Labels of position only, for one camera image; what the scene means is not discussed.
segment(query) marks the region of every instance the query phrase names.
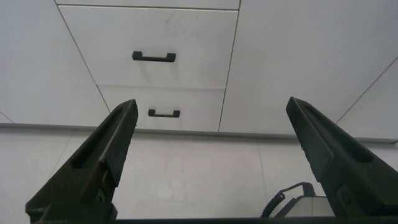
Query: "drawer handle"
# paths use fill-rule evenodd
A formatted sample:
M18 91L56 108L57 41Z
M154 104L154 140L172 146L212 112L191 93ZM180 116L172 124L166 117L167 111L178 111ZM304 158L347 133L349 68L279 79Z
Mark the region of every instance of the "drawer handle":
M175 61L175 53L167 53L166 57L143 57L142 52L134 51L132 53L133 60L144 60L148 62L174 62Z
M169 115L169 114L156 114L156 111L154 109L149 109L148 116L160 117L160 118L179 118L180 111L175 110L175 111L173 111L173 114Z

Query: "cable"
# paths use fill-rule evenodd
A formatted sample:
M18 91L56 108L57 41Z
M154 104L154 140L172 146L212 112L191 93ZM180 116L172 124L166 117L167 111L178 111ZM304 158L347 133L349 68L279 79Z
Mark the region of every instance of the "cable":
M278 206L278 204L280 204L285 199L285 194L283 192L292 190L292 189L294 189L294 188L296 188L298 186L303 186L304 196L306 196L306 197L315 197L316 196L315 191L314 191L313 186L312 186L311 183L301 182L301 183L295 184L295 185L293 185L291 187L288 187L286 189L280 190L274 196L274 198L272 198L271 201L268 202L267 206L262 211L261 218L268 218L269 215L272 213L272 211L274 211L276 206Z

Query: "white cabinet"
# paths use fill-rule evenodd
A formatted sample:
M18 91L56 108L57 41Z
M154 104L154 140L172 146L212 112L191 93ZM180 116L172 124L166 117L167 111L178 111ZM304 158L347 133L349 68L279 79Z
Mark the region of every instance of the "white cabinet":
M85 6L188 7L238 9L239 0L55 0L57 4Z
M361 138L398 139L398 60L337 122L348 134Z
M398 55L398 1L245 1L220 131L293 134L290 96L333 121Z
M137 128L217 131L224 90L99 86L109 108L136 99Z
M237 11L59 8L98 85L225 89Z
M12 123L2 112L0 112L0 124Z
M15 123L96 126L109 111L53 0L0 7L0 108Z

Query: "white drawer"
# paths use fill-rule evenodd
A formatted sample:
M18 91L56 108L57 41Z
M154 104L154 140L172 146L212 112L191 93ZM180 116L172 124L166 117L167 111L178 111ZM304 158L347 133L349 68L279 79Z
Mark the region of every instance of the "white drawer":
M189 7L238 9L239 0L55 0L57 4L92 6Z
M237 11L59 8L99 85L225 89ZM176 59L138 61L134 51Z
M179 131L218 131L224 90L177 90L168 88L128 88L99 86L110 110L118 104L136 99L138 106L137 128ZM178 118L151 117L156 114L171 115L180 111Z

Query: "tiled floor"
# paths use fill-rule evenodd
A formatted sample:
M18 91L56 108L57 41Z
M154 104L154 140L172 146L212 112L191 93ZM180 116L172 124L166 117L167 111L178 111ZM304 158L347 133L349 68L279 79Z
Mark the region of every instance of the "tiled floor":
M26 201L89 135L0 129L0 223L27 223ZM367 147L398 169L394 145ZM135 134L113 202L118 218L258 217L280 189L301 181L324 195L295 141Z

